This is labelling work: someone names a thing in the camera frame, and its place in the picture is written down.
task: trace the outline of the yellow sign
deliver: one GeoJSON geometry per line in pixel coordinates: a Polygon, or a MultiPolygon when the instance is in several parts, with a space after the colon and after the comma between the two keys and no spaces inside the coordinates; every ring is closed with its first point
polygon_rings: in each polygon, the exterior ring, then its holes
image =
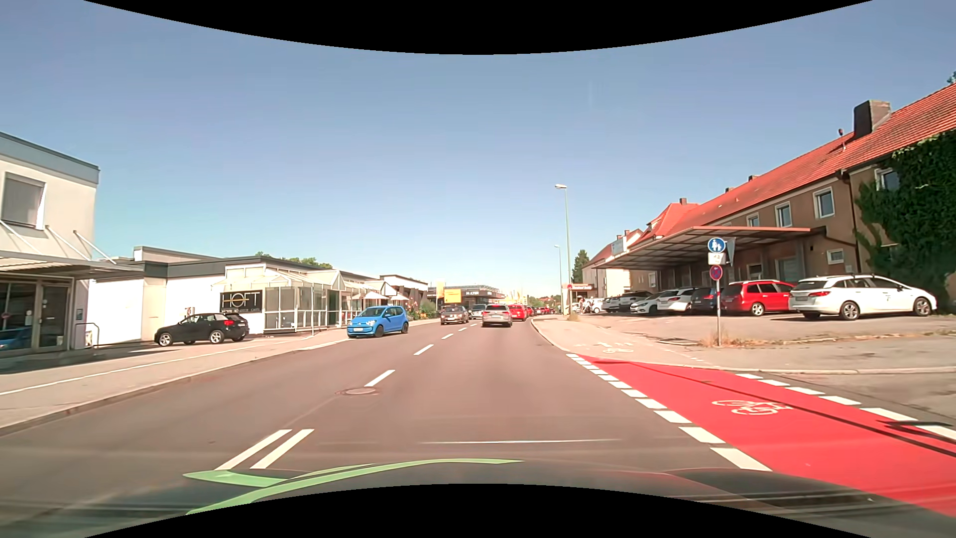
{"type": "Polygon", "coordinates": [[[445,304],[460,303],[461,301],[462,301],[462,290],[460,289],[445,290],[445,304]]]}

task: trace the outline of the blue pedestrian sign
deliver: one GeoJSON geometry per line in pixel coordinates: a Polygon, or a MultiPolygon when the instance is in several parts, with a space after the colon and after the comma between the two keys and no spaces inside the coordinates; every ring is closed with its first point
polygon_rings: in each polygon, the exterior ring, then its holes
{"type": "Polygon", "coordinates": [[[711,237],[707,242],[707,249],[714,254],[720,254],[727,249],[727,244],[720,237],[711,237]]]}

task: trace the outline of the chimney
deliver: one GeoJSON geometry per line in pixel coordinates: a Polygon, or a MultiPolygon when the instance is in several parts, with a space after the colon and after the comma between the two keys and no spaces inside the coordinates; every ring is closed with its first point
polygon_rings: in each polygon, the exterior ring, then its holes
{"type": "Polygon", "coordinates": [[[864,137],[877,130],[889,119],[890,103],[887,101],[862,102],[853,109],[853,138],[864,137]]]}

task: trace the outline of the red bike lane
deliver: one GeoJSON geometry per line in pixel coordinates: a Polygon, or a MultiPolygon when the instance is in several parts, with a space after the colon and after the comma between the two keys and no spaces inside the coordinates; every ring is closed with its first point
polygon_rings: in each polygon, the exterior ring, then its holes
{"type": "Polygon", "coordinates": [[[583,357],[770,470],[956,516],[956,443],[728,371],[583,357]]]}

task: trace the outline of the white station wagon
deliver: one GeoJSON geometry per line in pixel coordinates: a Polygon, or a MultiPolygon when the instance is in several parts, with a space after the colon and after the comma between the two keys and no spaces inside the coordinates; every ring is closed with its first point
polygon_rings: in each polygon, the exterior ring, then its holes
{"type": "Polygon", "coordinates": [[[847,321],[890,312],[928,316],[936,308],[936,298],[926,290],[879,275],[813,277],[799,281],[790,292],[790,310],[811,320],[822,314],[847,321]]]}

